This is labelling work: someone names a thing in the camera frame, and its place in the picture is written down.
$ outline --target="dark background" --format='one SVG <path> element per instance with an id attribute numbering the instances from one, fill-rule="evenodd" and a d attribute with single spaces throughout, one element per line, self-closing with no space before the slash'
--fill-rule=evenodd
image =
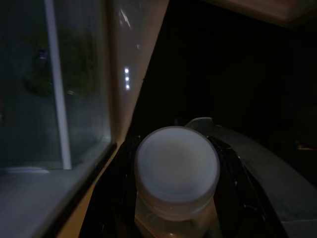
<path id="1" fill-rule="evenodd" d="M 128 136 L 196 117 L 253 138 L 317 186 L 317 21 L 288 29 L 170 0 Z"/>

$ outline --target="plastic container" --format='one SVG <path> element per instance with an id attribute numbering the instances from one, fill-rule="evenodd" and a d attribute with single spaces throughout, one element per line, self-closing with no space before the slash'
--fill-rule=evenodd
<path id="1" fill-rule="evenodd" d="M 135 160 L 136 223 L 146 237 L 202 237 L 216 212 L 220 168 L 213 145 L 185 127 L 148 135 Z"/>

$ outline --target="white lid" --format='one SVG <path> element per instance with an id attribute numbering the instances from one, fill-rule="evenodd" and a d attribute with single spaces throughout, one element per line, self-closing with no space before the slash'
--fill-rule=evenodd
<path id="1" fill-rule="evenodd" d="M 213 194 L 220 172 L 213 145 L 198 132 L 178 126 L 148 135 L 138 148 L 136 166 L 144 189 L 168 203 Z"/>

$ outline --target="container lid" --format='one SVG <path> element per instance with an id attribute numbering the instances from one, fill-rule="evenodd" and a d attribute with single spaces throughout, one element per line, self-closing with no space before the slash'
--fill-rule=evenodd
<path id="1" fill-rule="evenodd" d="M 220 173 L 213 145 L 198 132 L 178 126 L 148 135 L 138 148 L 136 167 L 144 190 L 172 204 L 212 196 Z"/>

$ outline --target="white trim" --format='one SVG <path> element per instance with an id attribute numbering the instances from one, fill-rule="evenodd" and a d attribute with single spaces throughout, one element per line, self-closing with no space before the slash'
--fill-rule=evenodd
<path id="1" fill-rule="evenodd" d="M 57 39 L 57 29 L 55 21 L 54 3 L 53 0 L 44 0 L 45 12 L 46 12 L 46 22 L 48 28 L 49 37 L 49 52 L 51 56 L 51 65 L 53 73 L 53 85 L 55 93 L 55 103 L 56 103 L 56 113 L 58 121 L 59 130 L 59 140 L 61 157 L 63 161 L 63 168 L 65 170 L 70 170 L 71 166 L 71 155 L 68 137 L 68 126 L 66 117 L 66 107 L 64 98 L 64 88 L 60 69 L 59 60 L 59 48 Z"/>

